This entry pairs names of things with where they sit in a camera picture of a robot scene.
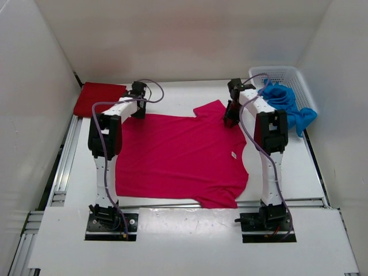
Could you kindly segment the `pink t shirt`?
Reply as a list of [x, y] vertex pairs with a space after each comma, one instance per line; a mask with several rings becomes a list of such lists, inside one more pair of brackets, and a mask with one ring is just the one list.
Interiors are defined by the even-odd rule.
[[225, 106], [218, 100], [193, 113], [148, 114], [123, 122], [118, 196], [192, 199], [207, 209], [237, 207], [248, 181], [243, 132], [224, 126]]

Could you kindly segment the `dark red t shirt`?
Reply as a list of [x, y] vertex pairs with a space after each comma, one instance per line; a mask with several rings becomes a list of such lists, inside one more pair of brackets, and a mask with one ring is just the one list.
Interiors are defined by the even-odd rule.
[[74, 106], [73, 114], [78, 117], [92, 117], [92, 106], [97, 102], [117, 102], [125, 93], [124, 85], [86, 82]]

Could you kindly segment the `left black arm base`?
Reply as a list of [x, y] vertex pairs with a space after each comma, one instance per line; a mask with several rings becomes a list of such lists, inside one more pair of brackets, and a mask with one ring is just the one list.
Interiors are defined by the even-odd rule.
[[138, 213], [121, 213], [114, 207], [89, 205], [85, 240], [110, 242], [135, 242], [139, 224]]

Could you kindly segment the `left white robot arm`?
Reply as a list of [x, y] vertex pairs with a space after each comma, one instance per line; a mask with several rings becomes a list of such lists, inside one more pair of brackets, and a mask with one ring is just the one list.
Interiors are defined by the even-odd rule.
[[148, 86], [134, 81], [132, 88], [118, 101], [100, 101], [92, 105], [87, 146], [97, 170], [97, 196], [90, 206], [92, 214], [108, 231], [128, 235], [128, 223], [119, 208], [116, 194], [116, 161], [122, 150], [122, 123], [131, 116], [144, 118]]

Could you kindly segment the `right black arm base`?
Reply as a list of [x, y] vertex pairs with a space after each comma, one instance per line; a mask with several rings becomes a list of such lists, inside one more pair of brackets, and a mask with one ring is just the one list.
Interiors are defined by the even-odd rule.
[[234, 222], [241, 227], [244, 244], [297, 242], [293, 219], [284, 204], [262, 205], [257, 212], [240, 213]]

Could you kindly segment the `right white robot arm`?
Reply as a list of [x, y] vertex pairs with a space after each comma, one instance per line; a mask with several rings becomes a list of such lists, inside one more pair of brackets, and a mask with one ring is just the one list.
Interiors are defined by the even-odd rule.
[[288, 220], [288, 209], [281, 189], [281, 163], [288, 144], [288, 120], [285, 110], [277, 110], [261, 98], [269, 85], [255, 91], [240, 78], [227, 83], [230, 100], [223, 117], [226, 127], [240, 124], [258, 150], [262, 165], [262, 196], [257, 213], [242, 214], [240, 222], [247, 231], [273, 231]]

